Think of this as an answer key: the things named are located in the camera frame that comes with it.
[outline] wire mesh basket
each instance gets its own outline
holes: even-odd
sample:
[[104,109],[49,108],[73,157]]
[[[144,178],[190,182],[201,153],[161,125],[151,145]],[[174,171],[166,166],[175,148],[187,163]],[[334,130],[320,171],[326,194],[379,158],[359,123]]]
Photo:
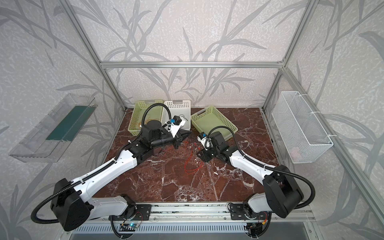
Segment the wire mesh basket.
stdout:
[[298,91],[281,92],[272,116],[293,163],[314,162],[333,146],[329,135]]

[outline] leaf pattern wallpaper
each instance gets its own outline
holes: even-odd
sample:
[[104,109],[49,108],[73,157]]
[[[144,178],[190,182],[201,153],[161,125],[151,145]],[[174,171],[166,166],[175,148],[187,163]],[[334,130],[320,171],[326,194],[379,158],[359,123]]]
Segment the leaf pattern wallpaper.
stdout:
[[[103,61],[281,61],[307,0],[71,3]],[[262,106],[260,95],[268,94],[276,72],[108,69],[127,106],[148,99],[190,99],[193,106]]]
[[[60,224],[38,225],[33,208],[54,184],[99,166],[124,115],[58,2],[0,2],[0,239],[54,239]],[[56,163],[23,163],[9,152],[68,93],[98,105]],[[54,215],[48,206],[40,212]]]
[[[320,1],[289,69],[384,196],[384,1]],[[266,108],[282,158],[292,171],[313,179],[311,208],[328,239],[384,239],[384,230],[333,151],[316,162],[292,164],[271,112],[282,78]]]

